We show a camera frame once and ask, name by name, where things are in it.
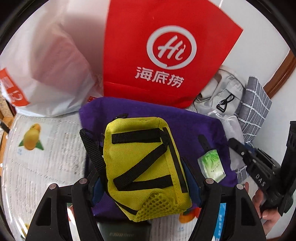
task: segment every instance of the human hand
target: human hand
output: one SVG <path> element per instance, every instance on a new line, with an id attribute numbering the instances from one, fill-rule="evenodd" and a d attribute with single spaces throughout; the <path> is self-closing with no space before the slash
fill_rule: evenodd
<path id="1" fill-rule="evenodd" d="M 249 183 L 246 182 L 245 189 L 247 192 L 249 192 Z M 273 226 L 277 223 L 277 221 L 280 219 L 281 215 L 278 213 L 277 209 L 270 209 L 265 210 L 263 213 L 260 211 L 260 204 L 264 199 L 263 192 L 258 189 L 255 193 L 255 196 L 252 199 L 252 202 L 255 206 L 255 209 L 259 215 L 259 218 L 263 218 L 266 220 L 266 222 L 263 224 L 263 229 L 265 232 L 265 235 L 267 235 L 270 230 L 273 228 Z"/>

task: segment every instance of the white plastic bag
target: white plastic bag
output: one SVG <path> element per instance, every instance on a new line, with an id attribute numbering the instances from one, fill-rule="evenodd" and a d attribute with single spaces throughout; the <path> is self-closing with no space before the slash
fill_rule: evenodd
<path id="1" fill-rule="evenodd" d="M 60 23 L 68 1 L 50 0 L 18 29 L 0 56 L 1 90 L 17 112 L 54 117 L 77 111 L 95 77 Z"/>
<path id="2" fill-rule="evenodd" d="M 104 96 L 104 84 L 103 76 L 101 74 L 96 74 L 96 84 L 89 92 L 89 98 L 87 102 L 91 102 L 94 99 L 101 98 Z"/>
<path id="3" fill-rule="evenodd" d="M 219 119 L 221 121 L 227 140 L 229 140 L 230 138 L 235 138 L 239 142 L 244 144 L 244 136 L 236 116 L 221 116 L 215 110 L 208 113 L 208 116 Z M 230 169 L 232 171 L 244 166 L 242 157 L 231 148 L 229 148 L 229 154 L 231 161 Z"/>

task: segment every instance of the black buckle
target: black buckle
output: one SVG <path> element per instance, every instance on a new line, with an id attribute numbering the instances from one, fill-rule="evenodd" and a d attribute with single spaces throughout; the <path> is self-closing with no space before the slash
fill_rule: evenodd
<path id="1" fill-rule="evenodd" d="M 220 101 L 220 103 L 216 106 L 217 109 L 222 113 L 224 113 L 227 109 L 227 103 L 230 103 L 231 101 L 233 101 L 234 98 L 235 96 L 233 94 L 230 94 L 226 99 Z"/>
<path id="2" fill-rule="evenodd" d="M 112 121 L 114 121 L 116 119 L 126 119 L 127 117 L 128 117 L 128 113 L 123 113 L 123 114 L 116 116 Z"/>

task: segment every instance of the black strap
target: black strap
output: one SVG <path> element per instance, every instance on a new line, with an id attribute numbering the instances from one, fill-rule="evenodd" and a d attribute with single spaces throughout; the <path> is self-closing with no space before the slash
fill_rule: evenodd
<path id="1" fill-rule="evenodd" d="M 128 117 L 128 113 L 123 113 L 121 115 L 116 116 L 112 121 L 117 119 L 126 119 Z"/>
<path id="2" fill-rule="evenodd" d="M 130 131 L 118 134 L 112 134 L 112 144 L 122 144 L 122 143 L 133 143 L 133 142 L 144 142 L 153 143 L 161 142 L 160 140 L 160 129 L 150 129 L 150 130 L 139 130 Z"/>
<path id="3" fill-rule="evenodd" d="M 147 132 L 154 133 L 155 130 L 146 130 Z M 139 161 L 131 169 L 116 177 L 113 182 L 118 190 L 123 190 L 129 184 L 131 184 L 135 179 L 142 175 L 158 158 L 160 158 L 168 148 L 170 142 L 170 137 L 167 133 L 159 130 L 159 136 L 161 137 L 163 143 L 151 151 L 147 156 L 145 156 L 141 161 Z"/>
<path id="4" fill-rule="evenodd" d="M 206 153 L 212 150 L 207 138 L 204 135 L 199 135 L 198 140 Z"/>
<path id="5" fill-rule="evenodd" d="M 136 191 L 136 190 L 147 190 L 154 188 L 167 188 L 173 186 L 173 181 L 170 175 L 166 175 L 163 177 L 147 180 L 147 181 L 139 181 L 132 182 L 131 184 L 124 187 L 119 191 Z"/>
<path id="6" fill-rule="evenodd" d="M 131 209 L 131 208 L 129 208 L 129 207 L 127 207 L 127 206 L 125 206 L 125 205 L 123 205 L 123 204 L 117 202 L 117 201 L 115 201 L 115 203 L 116 203 L 119 207 L 123 208 L 125 211 L 128 211 L 129 213 L 131 213 L 131 214 L 133 214 L 133 215 L 136 215 L 137 212 L 138 212 L 137 210 Z"/>
<path id="7" fill-rule="evenodd" d="M 168 136 L 170 138 L 170 134 L 168 132 L 168 129 L 164 127 L 163 130 L 164 130 L 165 133 L 168 134 Z M 181 169 L 181 166 L 180 166 L 180 163 L 179 163 L 179 159 L 178 159 L 174 144 L 173 144 L 171 139 L 170 139 L 170 143 L 168 144 L 168 146 L 170 148 L 170 153 L 172 155 L 173 162 L 174 162 L 174 165 L 175 165 L 175 169 L 176 169 L 176 172 L 177 172 L 177 175 L 178 175 L 179 183 L 180 183 L 180 186 L 181 186 L 181 191 L 182 191 L 182 193 L 187 193 L 188 190 L 187 190 L 186 181 L 185 181 L 185 178 L 183 176 L 182 169 Z"/>
<path id="8" fill-rule="evenodd" d="M 87 155 L 92 161 L 95 169 L 101 175 L 103 172 L 106 172 L 106 164 L 102 157 L 100 149 L 96 145 L 95 141 L 87 135 L 87 132 L 94 135 L 91 131 L 88 131 L 86 129 L 81 129 L 79 134 L 82 139 L 85 150 L 87 152 Z"/>

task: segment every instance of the hi logo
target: hi logo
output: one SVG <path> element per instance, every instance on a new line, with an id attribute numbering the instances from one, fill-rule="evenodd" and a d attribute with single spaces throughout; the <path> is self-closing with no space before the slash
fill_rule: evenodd
<path id="1" fill-rule="evenodd" d="M 154 64 L 163 69 L 174 70 L 193 61 L 197 45 L 188 30 L 179 26 L 164 26 L 152 33 L 146 49 Z"/>

